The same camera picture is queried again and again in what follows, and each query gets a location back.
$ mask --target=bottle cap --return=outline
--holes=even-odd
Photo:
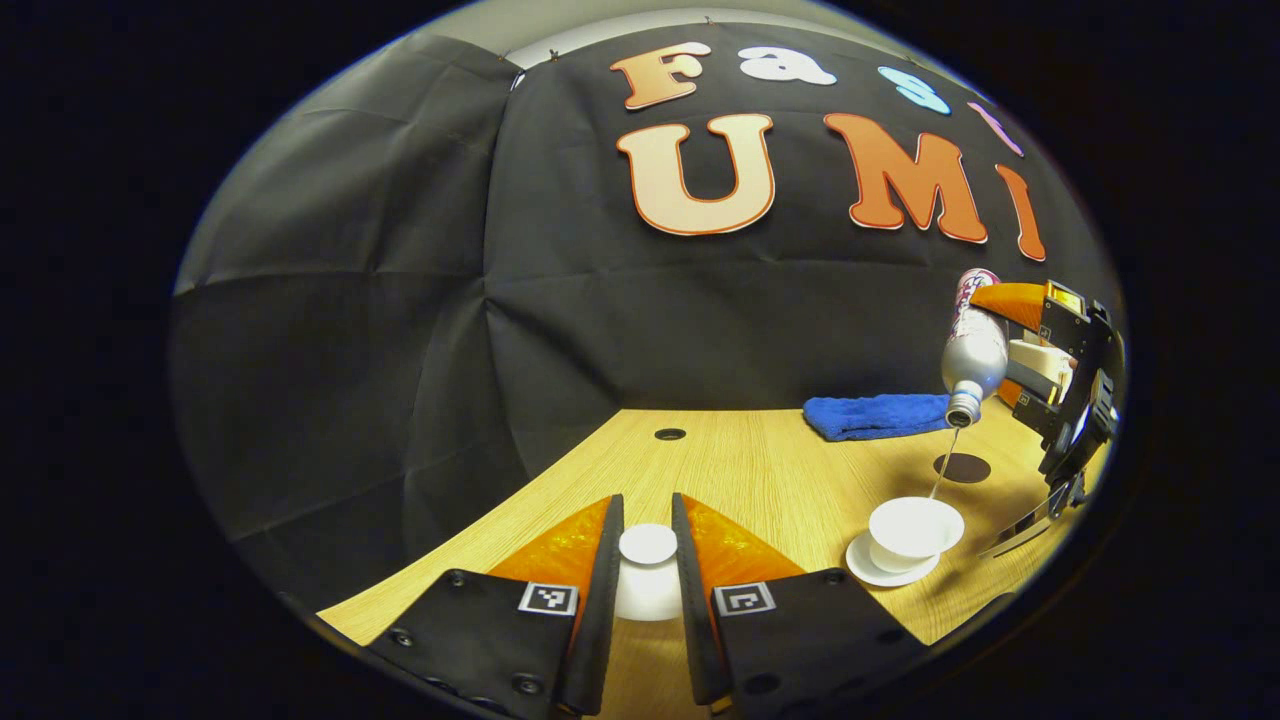
[[[951,392],[943,415],[952,428],[968,428],[982,418],[982,386],[973,380],[960,380]]]

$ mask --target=orange letter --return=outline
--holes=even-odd
[[[849,218],[864,228],[897,229],[902,211],[888,196],[892,184],[911,213],[915,227],[929,228],[934,200],[942,197],[938,229],[947,237],[965,242],[987,242],[987,227],[978,219],[973,205],[969,178],[960,164],[960,149],[950,141],[922,132],[916,141],[915,160],[893,142],[876,120],[860,115],[832,113],[824,118],[827,127],[845,137],[858,173],[858,202],[849,208]]]
[[[1023,179],[1023,176],[998,163],[996,172],[1005,178],[1009,195],[1014,196],[1014,210],[1018,211],[1018,249],[1032,260],[1043,263],[1044,243],[1039,240],[1039,227],[1036,224],[1036,213],[1032,211],[1030,195],[1027,193],[1027,181]]]
[[[654,126],[618,138],[618,150],[631,159],[631,192],[636,210],[650,225],[671,234],[733,232],[759,220],[773,205],[773,167],[764,146],[768,115],[722,115],[707,129],[724,136],[733,161],[733,192],[719,200],[699,200],[685,188],[680,143],[689,128]]]
[[[623,105],[627,110],[639,110],[676,97],[691,95],[698,86],[691,82],[676,82],[671,77],[680,73],[685,77],[703,74],[703,64],[694,55],[710,55],[712,49],[701,42],[681,42],[653,53],[618,60],[609,65],[611,70],[622,70],[631,83],[631,97]],[[663,58],[671,58],[663,63]]]

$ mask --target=orange gripper pad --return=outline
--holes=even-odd
[[[604,529],[604,516],[612,500],[605,497],[564,518],[494,565],[488,574],[527,583],[577,585],[579,614],[573,620],[573,635],[576,635],[577,625],[582,620],[581,610],[586,606],[588,591],[591,587],[591,570],[595,566],[595,552]]]
[[[1009,318],[1032,332],[1039,332],[1041,316],[1044,313],[1044,296],[1048,283],[998,283],[979,287],[969,297],[974,307],[989,310],[1001,318]]]
[[[803,568],[737,523],[687,495],[681,497],[689,514],[708,606],[712,588],[804,574]]]

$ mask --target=bottle label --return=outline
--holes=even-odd
[[[993,343],[998,345],[1001,354],[1007,357],[1009,348],[1005,346],[1004,332],[1001,332],[996,318],[982,309],[969,306],[969,299],[973,297],[973,293],[979,287],[997,283],[1000,283],[1000,278],[991,270],[982,268],[974,268],[960,275],[960,284],[956,288],[956,310],[951,320],[951,334],[947,336],[947,342],[970,334],[986,336]]]

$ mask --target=black fabric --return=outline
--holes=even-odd
[[[703,73],[689,96],[639,111],[622,102],[614,61],[698,41]],[[737,51],[803,51],[833,86],[771,82],[739,69]],[[928,82],[945,117],[899,95],[877,67]],[[1020,159],[965,106],[1000,117]],[[856,174],[827,113],[877,120],[909,152],[920,132],[960,146],[986,245],[919,231],[856,227]],[[678,237],[648,225],[614,143],[663,123],[691,131],[681,146],[689,191],[733,188],[723,138],[710,118],[764,113],[777,193],[769,213],[733,233]],[[1018,218],[993,165],[1028,182],[1048,259],[1016,246]],[[813,396],[941,392],[938,356],[955,286],[975,265],[1009,282],[1052,278],[1123,311],[1100,240],[1052,161],[1014,118],[973,92],[870,47],[812,32],[740,23],[658,28],[607,40],[531,68],[512,92],[495,150],[485,232],[486,288],[499,382],[517,438],[535,427],[572,427],[626,407],[799,407]],[[535,365],[525,360],[532,356]],[[521,382],[521,368],[535,378]],[[556,456],[570,450],[532,450]]]
[[[246,154],[179,270],[172,387],[197,484],[253,569],[311,610],[529,479],[481,278],[517,72],[421,32],[375,53]]]
[[[696,92],[627,111],[609,65],[686,41],[712,47]],[[799,50],[838,79],[749,77],[737,51],[750,46]],[[879,65],[932,85],[951,115],[902,97]],[[892,55],[717,23],[582,47],[512,90],[517,74],[422,32],[387,46],[257,142],[179,270],[174,401],[197,482],[255,569],[308,607],[436,547],[621,407],[941,392],[969,268],[1052,278],[1123,314],[1100,238],[1046,151],[1000,108]],[[733,170],[705,126],[732,113],[773,118],[769,213],[709,237],[648,225],[618,137],[689,126],[689,191],[721,197]],[[828,113],[874,119],[909,154],[922,132],[960,146],[991,240],[947,238],[936,219],[855,225],[856,173]],[[1030,187],[1043,264],[1018,251],[996,163]]]

